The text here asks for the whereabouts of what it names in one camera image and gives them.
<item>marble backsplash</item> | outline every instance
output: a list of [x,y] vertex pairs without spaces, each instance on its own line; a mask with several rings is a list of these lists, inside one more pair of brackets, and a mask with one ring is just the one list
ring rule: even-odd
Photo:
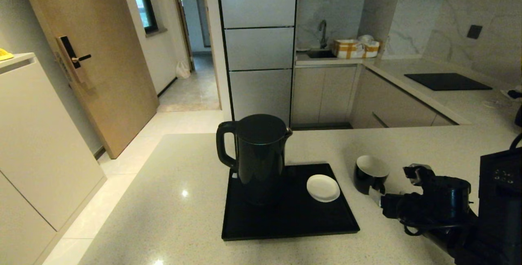
[[[481,25],[477,40],[470,25]],[[425,56],[520,84],[522,0],[443,0]]]
[[421,55],[442,0],[397,0],[384,55]]
[[363,5],[364,0],[299,0],[296,18],[297,47],[319,48],[321,20],[326,20],[326,37],[330,47],[335,39],[356,37]]
[[384,42],[384,45],[381,45],[379,49],[380,52],[382,52],[386,46],[386,40],[394,18],[397,1],[398,0],[364,0],[364,9],[358,34],[372,35],[376,40]]

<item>kettle lid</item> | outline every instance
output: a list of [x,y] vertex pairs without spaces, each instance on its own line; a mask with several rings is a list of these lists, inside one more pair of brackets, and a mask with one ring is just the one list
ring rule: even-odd
[[276,116],[254,114],[237,122],[236,135],[242,140],[258,145],[281,140],[287,132],[285,123]]

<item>kettle spout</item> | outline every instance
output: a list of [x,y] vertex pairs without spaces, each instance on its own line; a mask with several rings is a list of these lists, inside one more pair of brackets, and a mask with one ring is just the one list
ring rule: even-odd
[[293,134],[293,131],[290,128],[287,128],[287,132],[285,133],[285,136],[283,137],[283,143],[287,142],[287,139]]

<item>tile floor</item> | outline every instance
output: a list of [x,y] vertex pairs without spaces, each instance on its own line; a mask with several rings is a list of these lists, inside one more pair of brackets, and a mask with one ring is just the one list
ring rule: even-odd
[[160,96],[158,112],[219,109],[212,54],[194,55],[194,68],[188,79],[177,79]]
[[76,265],[80,262],[163,135],[214,133],[222,121],[220,110],[157,113],[117,159],[102,155],[98,162],[107,175],[107,182],[67,230],[44,265]]

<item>white cabinet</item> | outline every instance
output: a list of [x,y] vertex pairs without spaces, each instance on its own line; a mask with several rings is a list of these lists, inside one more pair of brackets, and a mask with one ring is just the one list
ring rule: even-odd
[[386,127],[428,127],[451,125],[438,113],[384,78],[363,70],[350,123],[356,129],[375,127],[375,117]]
[[230,87],[235,120],[258,113],[290,119],[292,70],[254,70],[230,72]]
[[0,264],[32,264],[56,231],[0,173]]
[[296,68],[292,126],[327,126],[347,122],[356,66]]
[[0,62],[0,97],[0,264],[32,264],[106,178],[33,53]]
[[292,68],[293,27],[227,29],[230,71]]

